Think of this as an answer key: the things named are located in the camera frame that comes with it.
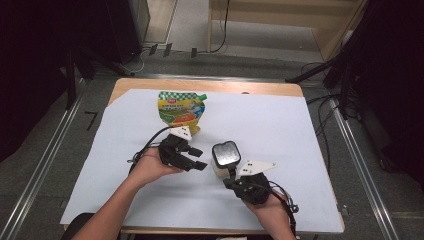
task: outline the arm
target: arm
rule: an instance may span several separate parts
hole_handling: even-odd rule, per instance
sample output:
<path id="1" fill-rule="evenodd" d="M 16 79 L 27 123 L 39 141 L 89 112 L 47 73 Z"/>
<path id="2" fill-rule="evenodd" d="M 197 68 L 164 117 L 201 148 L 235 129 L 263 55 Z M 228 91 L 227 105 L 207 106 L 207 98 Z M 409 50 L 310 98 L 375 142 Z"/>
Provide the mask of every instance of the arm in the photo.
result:
<path id="1" fill-rule="evenodd" d="M 262 227 L 274 240 L 296 239 L 290 229 L 289 217 L 280 200 L 274 195 L 270 194 L 268 200 L 260 205 L 243 202 L 256 215 Z"/>
<path id="2" fill-rule="evenodd" d="M 157 148 L 149 149 L 109 200 L 72 239 L 115 240 L 138 190 L 168 174 L 182 172 L 162 164 Z"/>

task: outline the metal frame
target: metal frame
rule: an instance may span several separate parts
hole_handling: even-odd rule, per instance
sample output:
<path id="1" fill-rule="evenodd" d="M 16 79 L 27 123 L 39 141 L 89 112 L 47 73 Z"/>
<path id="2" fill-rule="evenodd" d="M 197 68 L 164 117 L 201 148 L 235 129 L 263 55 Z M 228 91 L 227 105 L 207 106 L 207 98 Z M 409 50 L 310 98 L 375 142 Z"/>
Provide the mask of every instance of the metal frame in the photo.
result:
<path id="1" fill-rule="evenodd" d="M 56 153 L 66 135 L 66 132 L 68 131 L 69 126 L 75 117 L 86 88 L 86 82 L 81 79 L 81 92 L 78 94 L 74 104 L 63 114 L 63 117 L 53 134 L 53 137 L 50 139 L 46 150 L 41 156 L 41 159 L 31 176 L 31 179 L 28 181 L 27 186 L 16 202 L 15 207 L 13 208 L 12 214 L 10 215 L 6 226 L 0 235 L 1 240 L 15 239 L 18 235 L 19 229 L 21 228 L 22 223 L 24 222 L 32 204 L 34 203 L 35 197 L 37 196 L 37 193 L 40 190 L 45 177 L 47 176 L 54 157 L 56 156 Z"/>
<path id="2" fill-rule="evenodd" d="M 330 100 L 331 108 L 336 108 L 338 103 L 335 100 Z M 361 150 L 356 143 L 355 137 L 353 136 L 348 120 L 344 120 L 343 116 L 336 108 L 334 111 L 337 123 L 340 127 L 340 131 L 346 141 L 346 145 L 349 149 L 350 155 L 352 156 L 353 163 L 355 164 L 356 171 L 358 172 L 359 178 L 364 187 L 365 193 L 367 194 L 368 200 L 370 201 L 371 208 L 374 212 L 375 218 L 377 219 L 378 225 L 380 226 L 381 232 L 384 239 L 395 240 L 399 239 L 396 232 L 395 226 L 393 225 L 389 211 L 378 192 L 377 186 L 372 179 L 371 173 L 365 163 L 362 156 Z"/>
<path id="3" fill-rule="evenodd" d="M 191 79 L 191 80 L 209 80 L 209 81 L 233 81 L 233 82 L 267 82 L 267 83 L 284 83 L 282 79 L 258 79 L 258 78 L 240 78 L 240 77 L 212 77 L 212 76 L 185 76 L 185 75 L 165 75 L 165 74 L 145 74 L 137 76 L 138 78 L 150 78 L 150 79 Z M 50 140 L 43 156 L 40 159 L 31 179 L 29 180 L 25 190 L 21 194 L 17 201 L 14 210 L 3 229 L 0 240 L 3 239 L 15 239 L 18 231 L 29 212 L 35 197 L 47 175 L 47 172 L 54 160 L 54 157 L 68 131 L 70 124 L 78 110 L 81 103 L 82 96 L 87 89 L 88 83 L 83 79 L 80 80 L 80 93 L 77 96 L 75 103 L 67 110 L 62 120 L 57 127 L 52 139 Z M 312 87 L 312 85 L 303 85 L 302 87 Z M 331 107 L 337 106 L 335 100 L 330 101 Z M 338 109 L 335 110 L 335 117 L 340 127 L 340 131 L 346 141 L 346 145 L 352 156 L 359 178 L 362 182 L 364 190 L 370 201 L 374 215 L 383 233 L 383 236 L 387 240 L 399 239 L 390 214 L 384 204 L 382 197 L 380 196 L 377 187 L 372 179 L 372 176 L 366 166 L 365 160 L 362 157 L 361 151 L 356 143 L 355 137 L 353 136 L 352 130 L 349 126 L 348 121 L 345 121 L 341 116 Z"/>

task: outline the white sheet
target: white sheet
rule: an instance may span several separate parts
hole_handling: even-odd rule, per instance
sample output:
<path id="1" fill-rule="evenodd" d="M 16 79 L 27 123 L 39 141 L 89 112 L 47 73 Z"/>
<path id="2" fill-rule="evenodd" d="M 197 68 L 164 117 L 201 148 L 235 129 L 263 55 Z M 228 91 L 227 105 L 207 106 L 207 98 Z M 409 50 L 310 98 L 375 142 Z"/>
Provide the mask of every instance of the white sheet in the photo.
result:
<path id="1" fill-rule="evenodd" d="M 126 161 L 161 128 L 159 90 L 132 89 L 105 110 L 90 154 L 75 184 L 61 224 L 96 212 L 125 179 Z M 206 92 L 201 131 L 190 145 L 210 163 L 212 146 L 234 141 L 247 160 L 270 161 L 265 172 L 299 205 L 300 232 L 341 233 L 344 225 L 303 97 Z M 162 140 L 166 134 L 157 139 Z M 139 191 L 124 226 L 261 230 L 256 217 L 227 190 L 209 164 L 165 176 Z"/>

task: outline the snack bag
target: snack bag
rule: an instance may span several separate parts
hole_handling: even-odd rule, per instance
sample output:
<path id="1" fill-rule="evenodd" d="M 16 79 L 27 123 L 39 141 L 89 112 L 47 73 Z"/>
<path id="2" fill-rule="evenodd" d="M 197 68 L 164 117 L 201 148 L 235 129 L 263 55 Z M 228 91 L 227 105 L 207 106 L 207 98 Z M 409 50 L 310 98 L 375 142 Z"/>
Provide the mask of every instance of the snack bag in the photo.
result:
<path id="1" fill-rule="evenodd" d="M 165 92 L 159 93 L 159 116 L 166 124 L 173 127 L 188 126 L 191 135 L 196 134 L 200 117 L 205 111 L 206 94 Z"/>

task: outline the black curtain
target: black curtain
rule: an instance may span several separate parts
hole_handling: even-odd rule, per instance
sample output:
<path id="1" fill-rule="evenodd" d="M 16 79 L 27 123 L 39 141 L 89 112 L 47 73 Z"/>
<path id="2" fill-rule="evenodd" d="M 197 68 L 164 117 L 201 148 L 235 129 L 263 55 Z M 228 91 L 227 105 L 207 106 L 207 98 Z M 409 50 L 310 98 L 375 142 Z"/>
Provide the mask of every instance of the black curtain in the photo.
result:
<path id="1" fill-rule="evenodd" d="M 369 132 L 378 124 L 389 136 L 376 143 L 383 157 L 424 186 L 424 1 L 369 3 L 378 11 L 352 56 L 353 87 L 376 116 Z"/>
<path id="2" fill-rule="evenodd" d="M 66 89 L 59 1 L 2 1 L 0 161 L 13 154 Z"/>

